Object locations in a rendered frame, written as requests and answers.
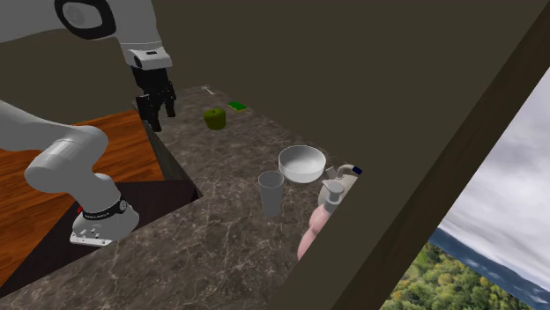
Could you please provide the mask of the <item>pink soap dispenser bottle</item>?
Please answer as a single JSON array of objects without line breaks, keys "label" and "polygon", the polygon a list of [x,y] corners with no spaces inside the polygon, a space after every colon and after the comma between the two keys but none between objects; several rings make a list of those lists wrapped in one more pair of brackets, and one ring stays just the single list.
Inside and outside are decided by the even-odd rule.
[{"label": "pink soap dispenser bottle", "polygon": [[327,190],[324,201],[311,214],[308,230],[303,234],[297,250],[297,258],[300,260],[308,250],[318,233],[323,229],[331,215],[342,201],[345,187],[337,181],[323,181],[323,188]]}]

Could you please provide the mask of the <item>grey cup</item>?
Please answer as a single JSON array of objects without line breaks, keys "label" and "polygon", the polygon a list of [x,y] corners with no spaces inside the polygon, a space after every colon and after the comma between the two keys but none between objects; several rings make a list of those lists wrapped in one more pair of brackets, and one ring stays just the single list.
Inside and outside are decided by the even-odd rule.
[{"label": "grey cup", "polygon": [[280,213],[284,176],[279,171],[265,171],[258,176],[262,208],[265,216],[275,217]]}]

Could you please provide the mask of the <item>dark robot stand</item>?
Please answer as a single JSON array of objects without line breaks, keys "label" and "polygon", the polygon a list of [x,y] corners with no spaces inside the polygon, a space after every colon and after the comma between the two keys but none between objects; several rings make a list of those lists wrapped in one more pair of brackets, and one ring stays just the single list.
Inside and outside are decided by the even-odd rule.
[{"label": "dark robot stand", "polygon": [[[133,181],[116,184],[139,214],[138,227],[148,225],[202,196],[192,181]],[[0,298],[35,282],[90,253],[97,247],[70,243],[71,226],[77,217],[74,203],[38,243],[27,258],[0,286]]]}]

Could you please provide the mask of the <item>white bowl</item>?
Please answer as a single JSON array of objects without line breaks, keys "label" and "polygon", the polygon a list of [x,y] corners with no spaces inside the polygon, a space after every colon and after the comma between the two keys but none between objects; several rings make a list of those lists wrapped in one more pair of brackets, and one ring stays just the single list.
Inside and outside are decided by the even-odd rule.
[{"label": "white bowl", "polygon": [[278,162],[279,171],[286,179],[305,184],[321,177],[326,157],[315,147],[292,145],[279,153]]}]

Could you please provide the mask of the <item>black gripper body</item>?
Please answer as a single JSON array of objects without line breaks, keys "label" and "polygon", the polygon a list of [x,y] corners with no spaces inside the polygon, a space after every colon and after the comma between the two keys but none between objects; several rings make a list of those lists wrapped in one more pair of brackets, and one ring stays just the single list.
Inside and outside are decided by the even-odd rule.
[{"label": "black gripper body", "polygon": [[155,97],[163,97],[172,100],[174,98],[174,87],[169,80],[165,68],[155,70],[143,70],[131,66],[131,71],[137,86],[144,94]]}]

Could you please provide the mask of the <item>green apple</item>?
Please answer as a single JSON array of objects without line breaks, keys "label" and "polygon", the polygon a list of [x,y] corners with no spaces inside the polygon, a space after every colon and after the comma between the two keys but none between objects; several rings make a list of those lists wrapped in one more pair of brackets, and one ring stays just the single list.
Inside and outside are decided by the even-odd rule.
[{"label": "green apple", "polygon": [[226,111],[220,107],[209,109],[204,112],[204,122],[208,129],[224,129],[227,124]]}]

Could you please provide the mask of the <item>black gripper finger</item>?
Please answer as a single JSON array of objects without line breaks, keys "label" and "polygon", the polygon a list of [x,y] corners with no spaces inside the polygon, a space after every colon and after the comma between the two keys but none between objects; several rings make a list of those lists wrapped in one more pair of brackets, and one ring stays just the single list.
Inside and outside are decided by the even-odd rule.
[{"label": "black gripper finger", "polygon": [[168,117],[176,117],[175,101],[177,97],[174,90],[164,91],[164,105]]},{"label": "black gripper finger", "polygon": [[147,121],[154,132],[161,132],[162,128],[158,119],[160,107],[151,99],[151,96],[137,96],[136,105],[140,118]]}]

